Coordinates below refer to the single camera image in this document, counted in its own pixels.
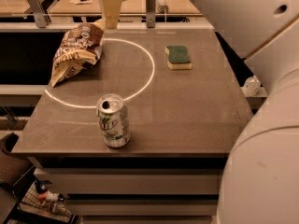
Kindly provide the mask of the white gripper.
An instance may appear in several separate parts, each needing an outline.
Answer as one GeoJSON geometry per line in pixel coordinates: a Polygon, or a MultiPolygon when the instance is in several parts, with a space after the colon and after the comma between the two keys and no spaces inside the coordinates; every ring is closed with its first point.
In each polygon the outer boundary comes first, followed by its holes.
{"type": "Polygon", "coordinates": [[[121,13],[121,0],[99,0],[102,20],[107,30],[114,30],[118,26],[121,13]]]}

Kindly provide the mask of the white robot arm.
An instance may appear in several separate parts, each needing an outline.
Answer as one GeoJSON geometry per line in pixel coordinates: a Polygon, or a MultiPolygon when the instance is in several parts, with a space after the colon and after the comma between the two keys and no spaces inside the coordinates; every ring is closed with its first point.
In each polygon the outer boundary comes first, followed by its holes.
{"type": "Polygon", "coordinates": [[[299,0],[190,0],[262,82],[235,142],[217,224],[299,224],[299,0]]]}

